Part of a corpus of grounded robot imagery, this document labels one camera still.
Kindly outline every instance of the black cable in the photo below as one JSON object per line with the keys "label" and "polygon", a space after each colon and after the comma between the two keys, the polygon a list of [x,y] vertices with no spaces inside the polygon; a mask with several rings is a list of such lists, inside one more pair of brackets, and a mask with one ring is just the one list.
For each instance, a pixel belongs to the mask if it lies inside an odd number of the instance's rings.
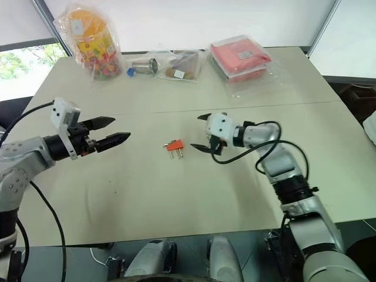
{"label": "black cable", "polygon": [[268,150],[268,152],[266,152],[264,155],[262,155],[262,157],[261,158],[259,158],[258,159],[258,161],[254,164],[254,168],[258,171],[258,172],[260,172],[260,173],[262,173],[262,174],[265,174],[265,172],[263,172],[261,169],[259,169],[259,164],[268,156],[268,155],[270,155],[271,153],[272,153],[272,151],[277,147],[277,145],[278,145],[278,141],[279,140],[281,140],[281,135],[282,135],[282,127],[281,127],[281,125],[278,123],[278,122],[275,122],[275,121],[273,121],[273,120],[268,120],[268,121],[266,121],[266,122],[260,122],[260,123],[257,123],[256,124],[256,126],[257,125],[266,125],[266,124],[268,124],[268,123],[273,123],[273,124],[275,124],[275,125],[277,125],[277,127],[278,127],[278,136],[277,136],[277,138],[274,140],[274,144],[272,145],[272,147]]}
{"label": "black cable", "polygon": [[25,269],[26,269],[26,266],[28,265],[30,245],[29,245],[29,238],[28,238],[28,235],[26,233],[26,230],[25,230],[24,226],[22,225],[21,221],[19,220],[19,218],[17,218],[16,223],[17,223],[17,226],[19,228],[19,231],[21,231],[23,241],[25,242],[25,258],[23,260],[22,270],[21,270],[21,273],[19,275],[19,277],[21,277],[23,275]]}
{"label": "black cable", "polygon": [[32,112],[35,112],[36,110],[39,110],[39,109],[42,109],[42,108],[45,108],[45,107],[48,107],[48,106],[51,106],[53,105],[53,101],[52,102],[49,102],[49,103],[46,103],[46,104],[43,104],[43,105],[40,105],[40,106],[37,106],[31,110],[28,110],[26,113],[23,113],[22,115],[20,115],[18,118],[16,118],[8,127],[7,129],[5,130],[4,134],[1,136],[0,138],[0,147],[1,145],[3,144],[3,142],[5,141],[6,137],[9,135],[9,133],[11,132],[11,130],[13,129],[13,127],[21,120],[23,119],[25,116],[27,115],[30,115]]}
{"label": "black cable", "polygon": [[43,202],[45,202],[45,204],[48,206],[49,210],[51,211],[51,213],[53,215],[53,218],[56,221],[56,224],[58,225],[60,237],[61,237],[61,248],[62,248],[62,252],[63,252],[63,271],[62,271],[61,281],[64,282],[65,276],[66,276],[66,246],[65,246],[65,237],[64,237],[63,228],[60,224],[60,220],[58,218],[58,215],[56,214],[56,211],[53,209],[51,204],[47,201],[45,195],[43,195],[40,188],[33,181],[30,181],[30,184],[35,188],[35,190],[38,192],[38,194],[42,198]]}
{"label": "black cable", "polygon": [[[245,152],[243,152],[243,153],[241,153],[241,154],[239,154],[239,155],[237,155],[237,156],[235,156],[235,157],[233,157],[233,158],[231,158],[229,160],[217,160],[214,154],[211,154],[211,156],[212,156],[213,160],[216,163],[219,163],[220,165],[226,165],[228,163],[232,163],[232,162],[234,162],[236,160],[239,160],[241,157],[244,157],[245,155],[247,155],[247,154],[249,154],[249,153],[251,153],[251,152],[253,152],[253,151],[255,151],[255,150],[257,150],[257,149],[259,149],[261,147],[263,147],[263,146],[266,146],[266,145],[269,145],[269,144],[273,144],[273,143],[275,143],[275,140],[266,141],[264,143],[258,144],[257,146],[252,147],[251,149],[246,150]],[[304,161],[306,163],[305,165],[306,165],[307,171],[305,173],[305,179],[308,180],[309,175],[310,175],[310,164],[309,164],[307,156],[304,153],[304,151],[302,150],[302,148],[299,147],[298,145],[296,145],[295,143],[290,142],[290,141],[286,141],[286,140],[279,140],[278,143],[290,144],[290,145],[294,146],[296,149],[298,149],[300,151],[300,153],[303,155]]]}

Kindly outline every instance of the snack package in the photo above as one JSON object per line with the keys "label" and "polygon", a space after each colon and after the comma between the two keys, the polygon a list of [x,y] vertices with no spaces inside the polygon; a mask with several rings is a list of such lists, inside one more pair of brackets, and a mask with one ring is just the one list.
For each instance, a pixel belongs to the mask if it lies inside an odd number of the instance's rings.
{"label": "snack package", "polygon": [[170,54],[167,65],[162,66],[160,78],[173,80],[197,81],[207,53],[200,50],[174,51]]}
{"label": "snack package", "polygon": [[210,45],[211,59],[226,78],[226,83],[259,78],[271,62],[268,53],[245,35]]}
{"label": "snack package", "polygon": [[121,52],[105,16],[81,4],[69,5],[53,22],[76,61],[94,79],[105,80],[121,73]]}

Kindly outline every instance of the white wall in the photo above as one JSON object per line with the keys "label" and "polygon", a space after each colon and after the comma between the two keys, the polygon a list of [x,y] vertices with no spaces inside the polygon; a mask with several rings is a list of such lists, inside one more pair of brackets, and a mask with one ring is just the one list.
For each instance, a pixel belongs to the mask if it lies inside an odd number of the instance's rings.
{"label": "white wall", "polygon": [[309,46],[334,0],[45,0],[58,17],[70,2],[113,21],[122,51],[205,48],[248,34],[263,46]]}
{"label": "white wall", "polygon": [[342,0],[310,60],[322,75],[376,78],[376,0]]}
{"label": "white wall", "polygon": [[0,0],[0,46],[51,37],[30,0]]}

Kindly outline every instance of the orange plug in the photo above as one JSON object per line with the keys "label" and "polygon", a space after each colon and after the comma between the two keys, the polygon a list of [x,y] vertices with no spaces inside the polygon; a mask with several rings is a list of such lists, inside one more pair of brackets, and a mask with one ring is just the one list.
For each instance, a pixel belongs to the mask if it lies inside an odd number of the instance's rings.
{"label": "orange plug", "polygon": [[174,142],[168,144],[166,146],[167,148],[167,151],[170,152],[170,155],[173,157],[172,155],[172,151],[175,151],[177,150],[177,156],[179,159],[182,159],[183,158],[183,152],[182,152],[182,149],[184,148],[184,144],[183,144],[183,141],[181,139],[179,140],[175,140]]}

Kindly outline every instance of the table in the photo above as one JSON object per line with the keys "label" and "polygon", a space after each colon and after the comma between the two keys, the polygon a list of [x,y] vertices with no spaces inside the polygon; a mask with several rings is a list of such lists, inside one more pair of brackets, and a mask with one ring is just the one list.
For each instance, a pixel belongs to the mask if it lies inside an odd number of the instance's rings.
{"label": "table", "polygon": [[[77,102],[81,120],[116,118],[92,132],[92,138],[132,133],[121,146],[74,162],[65,159],[36,177],[60,217],[67,244],[277,228],[280,203],[266,177],[253,167],[257,155],[222,166],[189,146],[207,142],[205,123],[196,118],[208,112],[226,111],[239,122],[279,121],[283,139],[306,151],[310,183],[320,188],[318,195],[335,222],[376,217],[376,150],[362,127],[298,48],[273,48],[270,53],[292,82],[278,95],[266,89],[241,104],[218,86],[210,65],[198,84],[125,77],[93,83],[72,58],[61,59],[29,108],[61,96]],[[49,111],[25,119],[10,140],[54,134],[46,118]],[[162,148],[175,138],[186,144],[182,160],[171,160]],[[223,159],[238,151],[225,150]],[[299,153],[292,151],[304,167]],[[52,215],[30,187],[19,216],[32,246],[60,244]]]}

